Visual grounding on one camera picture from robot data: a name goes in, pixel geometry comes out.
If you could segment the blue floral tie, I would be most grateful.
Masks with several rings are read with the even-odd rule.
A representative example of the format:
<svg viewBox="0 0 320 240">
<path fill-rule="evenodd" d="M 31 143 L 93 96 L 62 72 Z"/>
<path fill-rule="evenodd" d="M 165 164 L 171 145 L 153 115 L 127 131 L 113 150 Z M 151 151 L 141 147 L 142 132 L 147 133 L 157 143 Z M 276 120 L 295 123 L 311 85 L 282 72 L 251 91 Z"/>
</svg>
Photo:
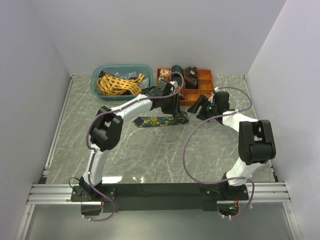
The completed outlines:
<svg viewBox="0 0 320 240">
<path fill-rule="evenodd" d="M 132 121 L 138 128 L 177 126 L 188 122 L 188 114 L 184 111 L 172 116 L 139 116 Z"/>
</svg>

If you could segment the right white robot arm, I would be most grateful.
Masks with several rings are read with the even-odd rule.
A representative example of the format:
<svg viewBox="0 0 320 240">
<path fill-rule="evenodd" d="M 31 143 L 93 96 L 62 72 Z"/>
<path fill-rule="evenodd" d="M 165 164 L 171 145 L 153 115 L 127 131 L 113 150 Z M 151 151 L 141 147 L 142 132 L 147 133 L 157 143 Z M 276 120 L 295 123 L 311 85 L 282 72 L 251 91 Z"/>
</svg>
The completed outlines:
<svg viewBox="0 0 320 240">
<path fill-rule="evenodd" d="M 220 195 L 226 200 L 236 196 L 253 172 L 276 156 L 271 122 L 247 117 L 239 110 L 231 109 L 229 97 L 226 91 L 214 90 L 211 97 L 201 95 L 187 110 L 193 114 L 199 112 L 196 117 L 204 121 L 221 116 L 216 120 L 238 133 L 238 159 L 223 176 L 226 181 L 219 184 Z"/>
</svg>

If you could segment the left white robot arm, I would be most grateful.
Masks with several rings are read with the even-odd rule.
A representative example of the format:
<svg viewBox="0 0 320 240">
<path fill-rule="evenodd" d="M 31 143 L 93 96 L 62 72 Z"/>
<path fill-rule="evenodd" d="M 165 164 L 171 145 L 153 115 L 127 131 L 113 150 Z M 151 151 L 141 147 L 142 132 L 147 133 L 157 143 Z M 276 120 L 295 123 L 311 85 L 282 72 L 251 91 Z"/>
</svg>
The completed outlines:
<svg viewBox="0 0 320 240">
<path fill-rule="evenodd" d="M 161 80 L 158 85 L 143 90 L 132 100 L 112 108 L 102 106 L 92 120 L 86 134 L 90 157 L 86 170 L 79 180 L 82 194 L 89 201 L 97 200 L 101 193 L 103 169 L 110 150 L 121 138 L 123 125 L 140 114 L 156 108 L 174 109 L 179 85 L 176 81 Z"/>
</svg>

